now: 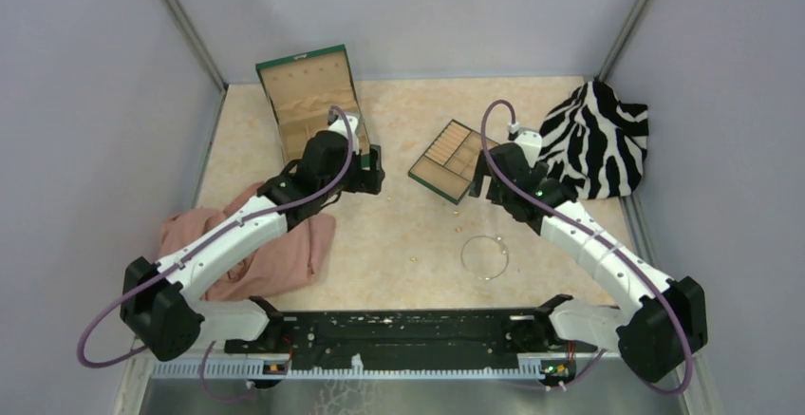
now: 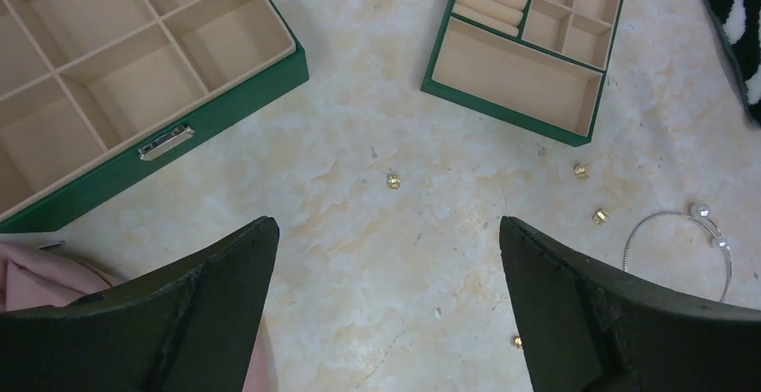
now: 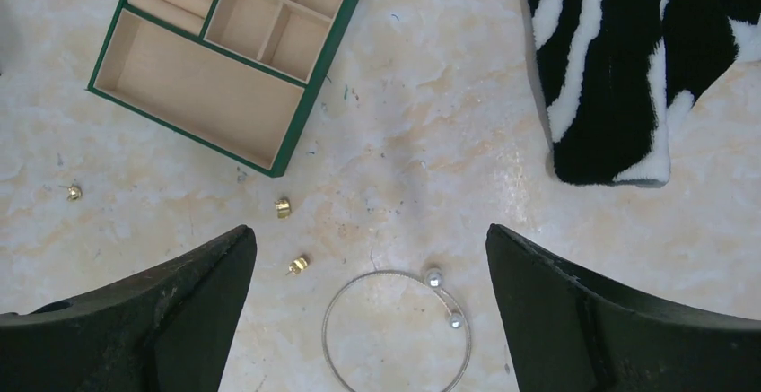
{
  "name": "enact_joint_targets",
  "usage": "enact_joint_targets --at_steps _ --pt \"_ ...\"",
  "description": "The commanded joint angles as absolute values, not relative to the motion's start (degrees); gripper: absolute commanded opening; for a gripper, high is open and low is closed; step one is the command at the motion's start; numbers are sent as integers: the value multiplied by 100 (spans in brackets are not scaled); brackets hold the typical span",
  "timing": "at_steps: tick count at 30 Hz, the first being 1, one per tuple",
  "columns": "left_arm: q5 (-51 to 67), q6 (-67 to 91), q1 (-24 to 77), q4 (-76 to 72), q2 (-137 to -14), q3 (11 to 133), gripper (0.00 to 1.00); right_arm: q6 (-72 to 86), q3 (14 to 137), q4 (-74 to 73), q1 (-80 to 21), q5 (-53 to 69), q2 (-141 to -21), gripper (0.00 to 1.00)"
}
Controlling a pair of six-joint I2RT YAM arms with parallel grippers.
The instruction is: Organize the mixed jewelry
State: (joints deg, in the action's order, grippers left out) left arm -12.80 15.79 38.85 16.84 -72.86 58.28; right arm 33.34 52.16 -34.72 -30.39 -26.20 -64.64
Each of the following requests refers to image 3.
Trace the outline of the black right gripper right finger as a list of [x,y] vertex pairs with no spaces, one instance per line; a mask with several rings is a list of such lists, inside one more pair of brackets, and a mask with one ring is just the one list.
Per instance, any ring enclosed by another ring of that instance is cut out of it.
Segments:
[[520,390],[759,390],[758,321],[641,292],[499,224],[485,251]]

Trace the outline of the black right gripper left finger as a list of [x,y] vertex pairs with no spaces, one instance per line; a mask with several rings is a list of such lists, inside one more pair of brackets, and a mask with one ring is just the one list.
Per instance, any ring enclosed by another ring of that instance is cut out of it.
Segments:
[[257,256],[245,225],[143,272],[1,317],[4,391],[216,391]]

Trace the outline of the gold stud earring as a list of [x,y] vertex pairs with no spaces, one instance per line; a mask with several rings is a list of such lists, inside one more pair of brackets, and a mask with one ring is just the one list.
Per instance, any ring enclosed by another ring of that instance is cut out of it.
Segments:
[[63,186],[63,188],[66,190],[66,200],[68,202],[75,202],[83,197],[83,191],[76,181],[71,182],[67,186]]

